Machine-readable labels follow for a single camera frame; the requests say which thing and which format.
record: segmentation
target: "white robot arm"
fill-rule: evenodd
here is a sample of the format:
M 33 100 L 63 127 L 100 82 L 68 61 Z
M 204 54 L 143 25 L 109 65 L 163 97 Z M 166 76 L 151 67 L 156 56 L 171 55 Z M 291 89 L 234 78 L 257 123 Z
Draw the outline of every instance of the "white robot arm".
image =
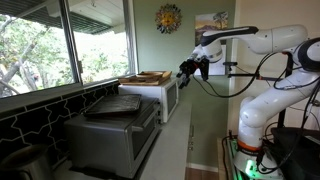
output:
M 220 40 L 241 39 L 248 49 L 256 54 L 287 52 L 294 63 L 302 68 L 277 83 L 277 88 L 270 88 L 258 97 L 245 98 L 239 114 L 238 152 L 234 165 L 254 179 L 282 179 L 280 171 L 270 174 L 256 165 L 251 172 L 248 161 L 256 162 L 262 145 L 264 124 L 283 109 L 309 97 L 318 84 L 320 76 L 320 38 L 307 40 L 307 30 L 301 25 L 282 26 L 269 30 L 256 27 L 240 27 L 220 31 L 207 31 L 187 61 L 180 65 L 177 77 L 183 75 L 180 88 L 188 85 L 189 75 L 200 69 L 203 80 L 208 79 L 209 62 L 219 61 L 222 56 Z M 276 167 L 271 158 L 263 158 L 264 165 Z

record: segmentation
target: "tile backsplash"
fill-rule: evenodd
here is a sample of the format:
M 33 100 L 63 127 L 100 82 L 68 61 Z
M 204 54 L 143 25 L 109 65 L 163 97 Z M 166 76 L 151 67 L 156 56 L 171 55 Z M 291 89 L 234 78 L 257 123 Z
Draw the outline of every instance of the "tile backsplash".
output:
M 63 123 L 100 97 L 118 94 L 118 85 L 100 85 L 0 113 L 0 161 L 23 147 L 46 144 L 55 166 L 68 155 Z

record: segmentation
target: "ceiling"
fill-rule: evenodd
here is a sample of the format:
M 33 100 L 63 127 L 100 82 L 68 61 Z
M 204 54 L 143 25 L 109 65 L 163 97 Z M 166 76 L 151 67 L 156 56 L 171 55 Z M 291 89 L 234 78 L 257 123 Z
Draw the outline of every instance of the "ceiling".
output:
M 69 0 L 72 28 L 100 34 L 124 25 L 122 0 Z M 61 28 L 58 0 L 0 0 L 0 13 Z

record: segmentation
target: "oven handle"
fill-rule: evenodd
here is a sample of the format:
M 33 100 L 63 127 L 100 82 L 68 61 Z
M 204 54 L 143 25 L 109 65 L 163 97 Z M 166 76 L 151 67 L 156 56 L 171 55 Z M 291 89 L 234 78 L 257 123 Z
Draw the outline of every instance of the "oven handle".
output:
M 147 127 L 147 125 L 150 123 L 150 121 L 155 117 L 155 115 L 158 113 L 160 107 L 158 106 L 156 110 L 153 111 L 153 113 L 148 117 L 147 120 L 145 120 L 142 124 L 139 125 L 133 125 L 132 131 L 133 132 L 142 132 Z

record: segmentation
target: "wall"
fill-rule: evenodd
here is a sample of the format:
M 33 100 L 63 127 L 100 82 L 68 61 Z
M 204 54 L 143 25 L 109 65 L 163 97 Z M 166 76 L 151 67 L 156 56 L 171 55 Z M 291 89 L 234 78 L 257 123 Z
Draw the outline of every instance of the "wall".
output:
M 309 37 L 320 37 L 320 1 L 318 0 L 237 0 L 235 26 L 253 25 L 260 29 L 269 29 L 273 27 L 302 24 L 306 26 Z M 237 58 L 239 67 L 249 72 L 253 72 L 263 56 L 255 55 L 248 51 L 243 42 L 238 41 L 238 48 L 234 56 Z M 275 55 L 270 58 L 261 69 L 261 74 L 266 77 L 277 77 L 284 70 L 287 57 L 284 55 Z M 249 78 L 236 78 L 231 84 L 231 92 L 234 93 L 242 89 Z M 265 81 L 255 81 L 253 85 L 243 94 L 230 100 L 229 104 L 229 123 L 228 129 L 235 133 L 238 128 L 238 114 L 241 100 L 246 96 L 256 96 L 267 89 L 269 85 Z M 295 108 L 304 109 L 306 101 L 293 105 Z M 315 115 L 318 115 L 318 109 L 313 108 Z M 287 109 L 286 126 L 300 126 L 302 111 Z M 272 118 L 266 125 L 276 121 L 278 116 Z M 310 119 L 307 127 L 315 126 L 315 121 Z
M 235 0 L 134 0 L 133 2 L 140 72 L 179 71 L 179 65 L 194 49 L 195 15 L 227 11 L 229 26 L 233 26 Z M 172 34 L 161 34 L 155 24 L 155 13 L 166 3 L 176 4 L 182 14 L 182 24 Z M 209 82 L 216 91 L 228 94 L 229 79 L 226 76 L 211 76 Z M 180 92 L 181 100 L 192 103 L 195 145 L 189 161 L 218 167 L 216 138 L 225 136 L 228 100 L 207 95 L 192 78 L 188 87 Z
M 50 164 L 55 167 L 69 154 L 63 123 L 81 114 L 100 97 L 117 94 L 118 85 L 118 82 L 99 85 L 1 112 L 0 161 L 23 147 L 45 144 Z

